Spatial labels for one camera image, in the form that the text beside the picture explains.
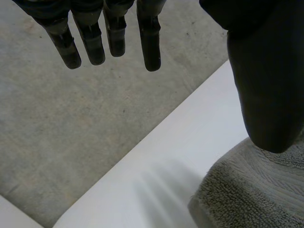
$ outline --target gloved hand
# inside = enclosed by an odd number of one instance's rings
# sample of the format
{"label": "gloved hand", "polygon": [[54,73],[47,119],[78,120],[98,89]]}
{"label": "gloved hand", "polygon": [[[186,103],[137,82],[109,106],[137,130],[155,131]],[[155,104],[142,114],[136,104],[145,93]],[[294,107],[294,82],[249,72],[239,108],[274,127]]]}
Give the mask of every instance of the gloved hand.
{"label": "gloved hand", "polygon": [[304,1],[200,0],[228,30],[228,53],[248,134],[284,152],[304,123]]}
{"label": "gloved hand", "polygon": [[[104,12],[108,42],[112,56],[125,53],[124,16],[134,0],[13,0],[39,23],[49,34],[64,63],[70,69],[80,67],[81,59],[67,23],[68,12],[73,13],[89,60],[93,65],[105,61],[98,19]],[[142,51],[146,68],[158,70],[161,66],[158,22],[166,0],[137,0]]]}

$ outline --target gray towel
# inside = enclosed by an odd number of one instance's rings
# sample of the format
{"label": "gray towel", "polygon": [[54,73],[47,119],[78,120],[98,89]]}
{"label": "gray towel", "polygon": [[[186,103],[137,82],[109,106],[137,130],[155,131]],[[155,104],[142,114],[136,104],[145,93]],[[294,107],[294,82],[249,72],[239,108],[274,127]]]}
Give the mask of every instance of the gray towel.
{"label": "gray towel", "polygon": [[189,209],[200,228],[304,228],[304,136],[282,154],[244,140],[212,166]]}

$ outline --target white surface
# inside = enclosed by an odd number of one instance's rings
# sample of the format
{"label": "white surface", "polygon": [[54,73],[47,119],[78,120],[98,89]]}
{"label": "white surface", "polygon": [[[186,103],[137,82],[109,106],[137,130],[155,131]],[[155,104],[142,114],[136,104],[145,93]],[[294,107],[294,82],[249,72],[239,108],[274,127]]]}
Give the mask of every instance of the white surface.
{"label": "white surface", "polygon": [[54,227],[195,228],[191,196],[212,164],[246,137],[226,62]]}
{"label": "white surface", "polygon": [[0,227],[1,228],[42,228],[21,210],[0,196]]}

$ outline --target gray concrete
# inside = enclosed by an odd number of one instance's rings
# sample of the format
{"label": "gray concrete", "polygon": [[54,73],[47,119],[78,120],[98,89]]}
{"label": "gray concrete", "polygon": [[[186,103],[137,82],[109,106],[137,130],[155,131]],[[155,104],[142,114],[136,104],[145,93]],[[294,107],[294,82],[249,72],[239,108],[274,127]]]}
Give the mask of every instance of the gray concrete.
{"label": "gray concrete", "polygon": [[[0,2],[0,194],[46,228],[227,60],[226,33],[197,0],[168,0],[162,67],[145,70],[135,7],[127,49],[69,70],[46,32]],[[104,19],[100,18],[102,31]]]}

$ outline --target finger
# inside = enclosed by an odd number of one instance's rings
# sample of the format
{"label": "finger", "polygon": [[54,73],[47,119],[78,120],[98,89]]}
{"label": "finger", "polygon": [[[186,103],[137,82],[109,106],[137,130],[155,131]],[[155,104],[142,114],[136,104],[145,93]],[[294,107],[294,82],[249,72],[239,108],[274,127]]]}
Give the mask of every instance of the finger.
{"label": "finger", "polygon": [[68,68],[80,67],[81,59],[67,24],[69,1],[14,0],[14,2],[47,31]]}
{"label": "finger", "polygon": [[228,33],[246,129],[273,153],[286,151],[304,126],[303,9],[303,1],[281,1],[250,33]]}
{"label": "finger", "polygon": [[120,57],[125,53],[125,28],[124,19],[134,0],[105,0],[104,20],[112,56]]}
{"label": "finger", "polygon": [[137,19],[141,35],[142,53],[148,71],[161,67],[160,35],[158,22],[166,0],[137,0]]}
{"label": "finger", "polygon": [[71,3],[74,21],[93,65],[100,65],[105,61],[101,30],[98,25],[102,8],[102,0],[73,0]]}

